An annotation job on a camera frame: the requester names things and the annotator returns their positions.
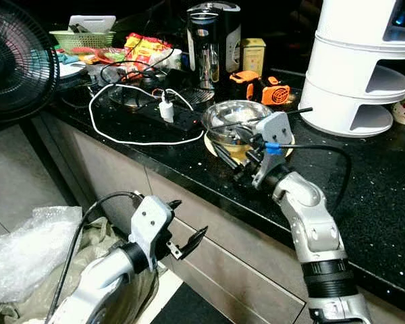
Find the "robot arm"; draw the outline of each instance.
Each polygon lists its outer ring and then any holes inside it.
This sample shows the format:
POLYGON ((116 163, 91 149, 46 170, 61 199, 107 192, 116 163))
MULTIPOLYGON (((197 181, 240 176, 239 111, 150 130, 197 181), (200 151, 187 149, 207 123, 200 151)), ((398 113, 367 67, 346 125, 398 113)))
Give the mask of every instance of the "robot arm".
POLYGON ((317 323, 371 324, 366 301, 357 291, 344 243, 325 208, 321 189, 291 172, 276 185, 273 200, 291 226, 308 289, 310 317, 317 323))
POLYGON ((235 129, 236 136, 252 149, 243 166, 234 164, 227 152, 218 154, 235 172, 242 186, 273 191, 273 200, 290 223, 297 257, 308 289, 310 317, 315 323, 371 324, 366 301, 354 283, 339 229, 326 208, 320 188, 286 167, 279 144, 289 144, 288 117, 275 112, 258 122, 253 132, 235 129))
POLYGON ((154 271, 157 261, 169 253, 176 259, 190 254, 203 239, 207 227, 191 236, 183 248, 171 242, 167 228, 174 216, 173 209, 180 203, 175 200, 165 204, 156 196, 145 197, 131 219, 129 242, 90 263, 81 273, 74 293, 61 303, 48 323, 103 323, 107 307, 135 275, 147 268, 154 271))

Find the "gray cabinet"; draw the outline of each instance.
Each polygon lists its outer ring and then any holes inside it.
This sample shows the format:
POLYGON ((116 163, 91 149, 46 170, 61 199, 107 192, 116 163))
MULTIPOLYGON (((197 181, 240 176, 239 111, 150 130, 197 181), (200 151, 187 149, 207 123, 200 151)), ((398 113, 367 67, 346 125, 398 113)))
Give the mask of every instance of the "gray cabinet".
MULTIPOLYGON (((226 317, 235 323, 311 323, 293 250, 54 117, 46 121, 53 132, 45 144, 65 179, 77 184, 72 188, 77 187, 77 198, 86 199, 82 204, 116 190, 138 190, 183 200, 170 225, 176 243, 185 244, 195 230, 209 226, 207 237, 186 260, 168 257, 164 263, 226 317)), ((105 205, 125 232, 131 210, 126 198, 105 205)), ((405 312, 364 294, 375 323, 405 324, 405 312)))

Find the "black floor mat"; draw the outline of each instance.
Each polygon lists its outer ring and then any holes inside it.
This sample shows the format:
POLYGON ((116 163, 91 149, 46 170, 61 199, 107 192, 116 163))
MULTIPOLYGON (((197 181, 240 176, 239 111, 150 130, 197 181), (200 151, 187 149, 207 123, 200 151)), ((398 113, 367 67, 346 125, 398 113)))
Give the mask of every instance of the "black floor mat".
POLYGON ((183 283, 152 324, 232 324, 232 322, 183 283))

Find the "white cable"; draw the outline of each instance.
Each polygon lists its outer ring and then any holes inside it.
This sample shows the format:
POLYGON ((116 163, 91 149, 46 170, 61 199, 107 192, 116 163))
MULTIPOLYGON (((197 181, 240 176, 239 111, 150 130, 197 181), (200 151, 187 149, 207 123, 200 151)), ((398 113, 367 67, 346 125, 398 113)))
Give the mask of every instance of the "white cable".
POLYGON ((130 141, 126 141, 126 140, 116 140, 115 138, 112 138, 108 135, 106 135, 105 133, 102 133, 100 130, 97 129, 96 124, 95 124, 95 118, 93 117, 93 111, 92 111, 92 105, 94 103, 94 101, 101 95, 102 92, 104 92, 105 90, 107 90, 108 88, 112 87, 112 86, 120 86, 122 88, 131 88, 131 89, 135 89, 138 90, 152 98, 156 98, 156 99, 160 99, 160 97, 158 96, 153 96, 152 94, 144 91, 143 89, 137 87, 137 86, 128 86, 127 84, 107 84, 106 86, 104 86, 102 89, 100 89, 100 91, 92 98, 92 100, 90 100, 90 103, 88 104, 88 112, 90 113, 90 119, 92 121, 92 125, 94 130, 96 131, 96 133, 102 135, 105 138, 108 138, 109 140, 112 140, 113 142, 119 143, 119 144, 131 144, 131 145, 139 145, 139 146, 150 146, 150 145, 179 145, 179 144, 186 144, 189 142, 194 142, 195 140, 199 140, 201 137, 203 137, 204 135, 204 131, 201 131, 201 134, 199 134, 197 137, 195 138, 191 138, 189 140, 181 140, 179 142, 130 142, 130 141))
POLYGON ((191 104, 185 99, 183 98, 177 91, 175 91, 174 89, 165 89, 166 92, 172 92, 173 94, 175 94, 177 97, 179 97, 185 104, 187 104, 187 106, 189 107, 190 110, 194 111, 194 109, 192 108, 191 104))

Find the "bubble wrap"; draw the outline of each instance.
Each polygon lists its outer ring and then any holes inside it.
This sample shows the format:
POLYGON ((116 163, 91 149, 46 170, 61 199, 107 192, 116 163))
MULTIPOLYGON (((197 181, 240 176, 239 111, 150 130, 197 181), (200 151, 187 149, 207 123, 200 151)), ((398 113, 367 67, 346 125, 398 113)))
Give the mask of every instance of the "bubble wrap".
MULTIPOLYGON (((0 236, 0 302, 21 302, 64 262, 81 207, 44 207, 16 231, 0 236)), ((75 252, 78 251, 78 239, 75 252)))

